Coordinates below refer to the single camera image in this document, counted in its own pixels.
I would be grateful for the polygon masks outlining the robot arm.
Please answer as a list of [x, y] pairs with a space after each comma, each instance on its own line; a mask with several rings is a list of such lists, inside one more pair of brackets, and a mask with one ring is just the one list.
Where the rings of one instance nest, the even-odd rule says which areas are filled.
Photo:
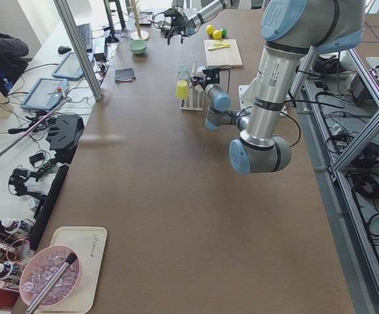
[[211, 100], [205, 125], [216, 130], [235, 124], [239, 138], [229, 145], [238, 173], [282, 170], [291, 160], [288, 142], [274, 129], [295, 77], [299, 60], [310, 48], [318, 54], [354, 48], [363, 38], [364, 1], [271, 1], [261, 22], [265, 40], [249, 116], [229, 112], [231, 100], [215, 82], [203, 89]]
[[171, 19], [170, 27], [164, 32], [168, 45], [170, 45], [171, 38], [175, 35], [179, 35], [181, 43], [183, 43], [185, 37], [194, 35], [201, 25], [214, 19], [221, 11], [233, 7], [234, 3], [235, 1], [232, 0], [212, 1], [206, 7], [188, 17], [183, 8], [184, 1], [172, 1], [171, 8], [164, 11], [164, 17]]

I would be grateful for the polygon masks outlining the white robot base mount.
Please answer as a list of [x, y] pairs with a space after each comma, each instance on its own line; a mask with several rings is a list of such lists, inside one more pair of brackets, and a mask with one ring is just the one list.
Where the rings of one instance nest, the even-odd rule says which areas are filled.
[[259, 108], [280, 112], [285, 103], [288, 91], [271, 86], [261, 87], [258, 80], [250, 85], [239, 85], [239, 100], [242, 109], [256, 105]]

